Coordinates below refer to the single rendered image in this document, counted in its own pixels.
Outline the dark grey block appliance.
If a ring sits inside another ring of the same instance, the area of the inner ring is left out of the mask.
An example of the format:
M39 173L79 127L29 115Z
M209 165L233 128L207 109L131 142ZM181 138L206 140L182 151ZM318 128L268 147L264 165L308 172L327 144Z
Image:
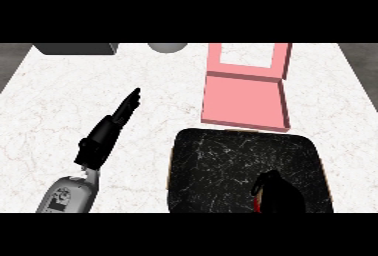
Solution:
M35 43L46 55L114 55L119 43Z

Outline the grey round object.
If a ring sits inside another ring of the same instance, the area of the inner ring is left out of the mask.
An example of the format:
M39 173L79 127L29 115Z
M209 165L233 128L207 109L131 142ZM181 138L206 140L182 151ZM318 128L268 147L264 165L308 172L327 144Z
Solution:
M171 54L179 52L187 46L187 43L150 43L148 46L159 53Z

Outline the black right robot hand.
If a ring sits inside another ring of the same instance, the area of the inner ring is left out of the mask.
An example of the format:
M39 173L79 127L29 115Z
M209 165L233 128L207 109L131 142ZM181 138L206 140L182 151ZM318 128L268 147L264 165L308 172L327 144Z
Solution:
M259 198L261 213L305 213L306 202L302 192L283 178L277 170L262 173L252 189L252 196Z

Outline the pink open cardboard box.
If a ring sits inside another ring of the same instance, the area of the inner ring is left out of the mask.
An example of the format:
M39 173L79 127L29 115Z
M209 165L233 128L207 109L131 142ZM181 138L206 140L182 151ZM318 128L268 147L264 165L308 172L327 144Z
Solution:
M202 122L259 130L292 129L284 92L292 43L275 43L271 67L227 64L222 44L209 45Z

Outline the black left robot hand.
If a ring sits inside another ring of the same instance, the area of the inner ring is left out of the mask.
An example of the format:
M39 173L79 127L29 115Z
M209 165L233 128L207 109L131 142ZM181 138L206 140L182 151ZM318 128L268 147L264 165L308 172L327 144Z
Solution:
M137 88L114 114L104 117L88 137L79 143L80 150L75 162L89 169L98 170L109 159L123 127L141 105L140 99L141 89Z

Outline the black marble tray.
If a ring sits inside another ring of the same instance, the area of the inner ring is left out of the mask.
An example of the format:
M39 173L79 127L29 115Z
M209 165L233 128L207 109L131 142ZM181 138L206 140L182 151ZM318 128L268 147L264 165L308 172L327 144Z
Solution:
M172 153L168 205L173 213L250 213L253 185L278 171L299 189L309 213L331 213L333 199L314 142L303 136L188 128Z

